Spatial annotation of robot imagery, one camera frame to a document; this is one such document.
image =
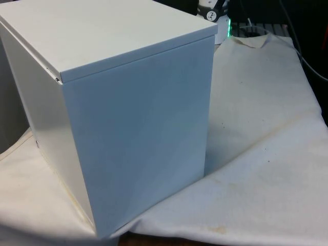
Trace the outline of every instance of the dark background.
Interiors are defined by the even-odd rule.
[[[171,7],[196,14],[198,0],[156,0]],[[328,77],[328,44],[322,50],[324,34],[328,24],[328,0],[282,0],[300,42],[302,55],[321,75]],[[242,0],[245,11],[253,23],[287,24],[278,0]],[[240,0],[230,0],[229,17],[232,22],[246,23]],[[326,82],[320,80],[303,65],[306,76],[322,108],[322,115],[328,123],[328,100]]]

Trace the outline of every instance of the white cabinet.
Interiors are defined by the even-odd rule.
[[[216,25],[150,0],[0,5],[38,145],[99,237],[202,178]]]

